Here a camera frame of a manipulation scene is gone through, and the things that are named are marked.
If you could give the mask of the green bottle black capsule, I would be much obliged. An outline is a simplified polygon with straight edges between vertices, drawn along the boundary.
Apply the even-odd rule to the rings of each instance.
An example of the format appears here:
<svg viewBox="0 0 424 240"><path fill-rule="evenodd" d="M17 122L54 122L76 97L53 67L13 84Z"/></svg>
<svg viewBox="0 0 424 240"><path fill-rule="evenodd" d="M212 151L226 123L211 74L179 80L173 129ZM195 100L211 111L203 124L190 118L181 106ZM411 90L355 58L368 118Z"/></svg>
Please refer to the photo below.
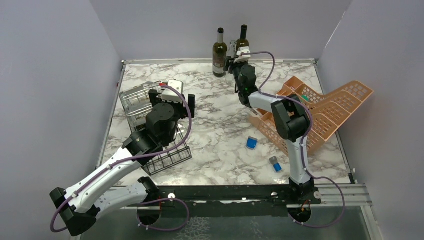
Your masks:
<svg viewBox="0 0 424 240"><path fill-rule="evenodd" d="M248 30L248 26L246 24L243 24L240 27L240 37L239 39L236 41L236 51L239 51L240 48L243 47L249 47L250 43L247 40L247 30Z"/></svg>

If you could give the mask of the green bottle silver capsule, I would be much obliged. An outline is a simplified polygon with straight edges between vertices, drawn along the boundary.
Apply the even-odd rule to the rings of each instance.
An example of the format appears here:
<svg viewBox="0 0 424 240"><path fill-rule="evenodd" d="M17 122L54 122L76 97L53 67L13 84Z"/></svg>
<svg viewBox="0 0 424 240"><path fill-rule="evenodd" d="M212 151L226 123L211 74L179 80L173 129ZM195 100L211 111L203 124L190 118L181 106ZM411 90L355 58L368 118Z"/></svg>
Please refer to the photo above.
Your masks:
<svg viewBox="0 0 424 240"><path fill-rule="evenodd" d="M217 41L212 48L212 72L217 78L225 75L224 65L228 47L224 42L224 29L222 27L217 30Z"/></svg>

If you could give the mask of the clear glass bottle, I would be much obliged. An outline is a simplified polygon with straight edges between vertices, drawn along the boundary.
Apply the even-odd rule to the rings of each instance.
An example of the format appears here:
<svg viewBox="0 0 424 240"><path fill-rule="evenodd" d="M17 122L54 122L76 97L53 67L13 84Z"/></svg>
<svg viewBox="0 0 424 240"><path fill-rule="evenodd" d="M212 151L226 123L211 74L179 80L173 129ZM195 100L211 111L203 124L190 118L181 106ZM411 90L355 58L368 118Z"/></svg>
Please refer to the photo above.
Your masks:
<svg viewBox="0 0 424 240"><path fill-rule="evenodd" d="M234 57L236 55L236 46L237 46L236 40L231 40L229 42L229 47L228 47L228 51L227 51L228 57ZM226 72L225 80L228 83L232 80L232 75L229 73L229 71Z"/></svg>

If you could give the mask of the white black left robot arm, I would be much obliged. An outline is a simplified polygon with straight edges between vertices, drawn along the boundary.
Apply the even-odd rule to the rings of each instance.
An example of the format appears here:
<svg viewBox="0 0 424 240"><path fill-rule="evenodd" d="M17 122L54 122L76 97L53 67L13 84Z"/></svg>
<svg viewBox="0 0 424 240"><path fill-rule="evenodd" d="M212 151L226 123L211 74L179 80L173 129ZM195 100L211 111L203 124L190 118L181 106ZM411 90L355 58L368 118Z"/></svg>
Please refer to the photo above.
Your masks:
<svg viewBox="0 0 424 240"><path fill-rule="evenodd" d="M188 139L196 110L196 96L162 85L149 91L152 110L146 124L130 135L122 147L89 176L66 189L50 192L56 212L50 230L67 230L76 237L89 230L101 217L129 205L159 204L159 188L150 177L141 177L123 189L110 190L119 180L140 169L157 156L165 155Z"/></svg>

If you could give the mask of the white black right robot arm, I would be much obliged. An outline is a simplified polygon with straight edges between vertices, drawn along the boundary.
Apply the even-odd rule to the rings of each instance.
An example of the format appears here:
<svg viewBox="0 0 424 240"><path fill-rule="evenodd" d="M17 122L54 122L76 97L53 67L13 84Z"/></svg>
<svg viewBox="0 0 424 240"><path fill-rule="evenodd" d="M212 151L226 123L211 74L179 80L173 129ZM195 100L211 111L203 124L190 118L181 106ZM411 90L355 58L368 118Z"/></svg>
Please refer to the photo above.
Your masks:
<svg viewBox="0 0 424 240"><path fill-rule="evenodd" d="M247 60L228 56L224 70L233 75L234 91L242 105L272 113L277 133L288 150L289 199L296 204L311 201L318 189L307 166L307 135L312 127L308 108L296 94L278 96L261 92L256 86L256 69Z"/></svg>

